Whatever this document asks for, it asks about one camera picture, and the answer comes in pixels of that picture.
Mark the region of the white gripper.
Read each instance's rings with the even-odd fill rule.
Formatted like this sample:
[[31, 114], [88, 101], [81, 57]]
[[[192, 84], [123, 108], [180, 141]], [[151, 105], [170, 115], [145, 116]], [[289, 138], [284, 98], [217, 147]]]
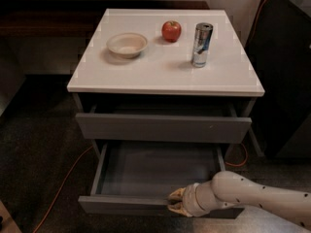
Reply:
[[167, 206], [168, 210], [187, 217], [205, 216], [210, 213], [211, 189], [203, 183], [194, 183], [178, 188], [168, 195], [169, 201], [182, 201]]

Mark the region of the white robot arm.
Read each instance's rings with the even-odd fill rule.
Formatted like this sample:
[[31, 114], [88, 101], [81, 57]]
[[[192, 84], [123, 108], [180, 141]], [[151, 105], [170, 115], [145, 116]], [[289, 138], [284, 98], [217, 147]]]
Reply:
[[237, 205], [258, 207], [311, 230], [311, 194], [254, 183], [230, 171], [206, 183], [192, 183], [168, 196], [168, 210], [187, 217], [205, 216]]

